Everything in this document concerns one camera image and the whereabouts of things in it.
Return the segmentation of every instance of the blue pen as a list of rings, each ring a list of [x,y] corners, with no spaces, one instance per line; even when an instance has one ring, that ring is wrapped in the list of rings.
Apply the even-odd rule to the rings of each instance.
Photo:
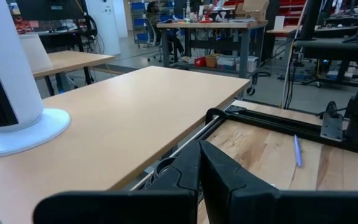
[[[295,159],[296,159],[296,164],[298,165],[298,167],[302,166],[302,156],[301,156],[301,147],[299,145],[299,140],[298,140],[298,136],[294,135],[293,136],[293,141],[295,143]]]

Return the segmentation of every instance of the workshop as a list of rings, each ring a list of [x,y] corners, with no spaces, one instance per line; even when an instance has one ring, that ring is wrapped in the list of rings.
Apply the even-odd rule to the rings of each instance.
[[[0,0],[5,223],[358,223],[358,0]]]

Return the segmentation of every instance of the person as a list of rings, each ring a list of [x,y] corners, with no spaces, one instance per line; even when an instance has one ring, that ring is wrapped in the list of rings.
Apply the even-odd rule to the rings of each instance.
[[[160,8],[158,7],[157,1],[152,1],[147,5],[146,18],[148,18],[155,30],[157,36],[157,42],[161,39],[161,31],[157,28],[157,23],[160,21]],[[180,40],[176,35],[168,34],[168,41],[172,42],[173,45],[179,50],[181,56],[184,55],[185,49],[183,49]],[[173,51],[172,44],[168,44],[169,52]]]

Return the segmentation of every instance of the white box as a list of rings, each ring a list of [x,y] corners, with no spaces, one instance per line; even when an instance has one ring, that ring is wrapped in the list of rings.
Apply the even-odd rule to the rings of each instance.
[[[236,61],[236,70],[240,71],[240,57],[236,57],[235,59]],[[247,61],[247,70],[248,72],[254,72],[257,68],[257,64],[258,64],[258,57],[255,56],[248,56],[248,61]]]

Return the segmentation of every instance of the wooden tabletop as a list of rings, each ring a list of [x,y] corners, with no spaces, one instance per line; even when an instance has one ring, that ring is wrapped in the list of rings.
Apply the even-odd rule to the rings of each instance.
[[[71,114],[54,140],[0,158],[0,220],[30,224],[36,204],[66,190],[121,189],[249,80],[147,67],[46,98]]]
[[[282,29],[272,29],[272,30],[268,30],[266,31],[266,33],[268,34],[289,34],[291,31],[296,30],[297,26],[285,26]]]
[[[210,22],[210,23],[158,23],[157,28],[231,28],[251,29],[266,26],[267,21],[259,22]]]
[[[313,124],[310,114],[235,101],[249,110]],[[225,121],[208,141],[241,166],[279,189],[358,190],[358,154],[300,139],[303,166],[296,166],[293,136],[235,121]],[[198,207],[198,223],[209,223],[205,204]]]
[[[50,53],[48,56],[52,63],[52,68],[35,72],[35,78],[45,77],[59,72],[69,72],[87,66],[100,65],[114,60],[114,56],[112,55],[91,54],[68,50]]]

